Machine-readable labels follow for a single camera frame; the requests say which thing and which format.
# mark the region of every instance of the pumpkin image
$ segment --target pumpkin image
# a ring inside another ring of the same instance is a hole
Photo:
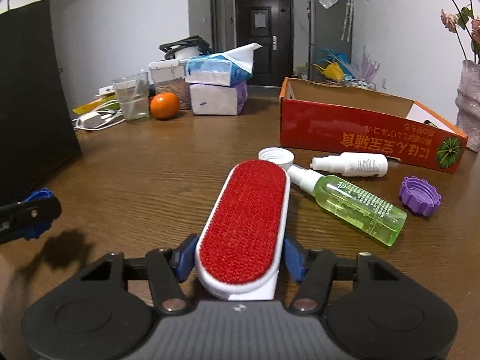
[[[457,137],[445,139],[437,149],[435,161],[441,169],[453,166],[462,154],[462,142]]]

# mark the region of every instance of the orange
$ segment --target orange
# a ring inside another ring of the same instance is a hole
[[[152,99],[150,112],[157,119],[174,117],[180,109],[180,101],[176,94],[163,92]]]

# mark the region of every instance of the flower vase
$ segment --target flower vase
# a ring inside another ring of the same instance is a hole
[[[463,61],[462,78],[455,100],[458,107],[457,127],[469,137],[466,147],[480,151],[480,65]]]

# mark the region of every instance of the table surface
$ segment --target table surface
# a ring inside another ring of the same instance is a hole
[[[26,307],[81,265],[112,251],[144,256],[201,233],[229,171],[279,145],[279,112],[278,100],[256,98],[239,117],[183,112],[175,120],[79,133],[83,156],[47,183],[61,201],[61,218],[39,240],[0,247],[0,342],[7,359],[29,358],[19,327]],[[322,154],[293,152],[304,167]],[[454,175],[392,163],[386,177],[354,182],[399,206],[405,176],[435,185],[442,205],[428,220],[409,215],[393,247],[321,209],[298,188],[291,191],[287,231],[305,247],[342,257],[370,251],[442,297],[459,319],[449,359],[474,359],[480,352],[480,161],[467,150]],[[289,302],[297,288],[281,271],[276,297]],[[206,296],[194,274],[182,289],[193,301]],[[146,283],[130,290],[150,302]],[[348,290],[335,285],[333,296]]]

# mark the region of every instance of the dried flower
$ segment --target dried flower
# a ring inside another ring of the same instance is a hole
[[[442,9],[442,13],[440,15],[440,20],[442,21],[445,28],[448,28],[448,31],[457,33],[457,23],[458,23],[458,16],[453,15],[451,13],[447,13]]]
[[[480,43],[477,43],[475,41],[472,42],[472,51],[476,54],[476,55],[480,55]]]
[[[480,18],[472,20],[472,38],[480,43]]]

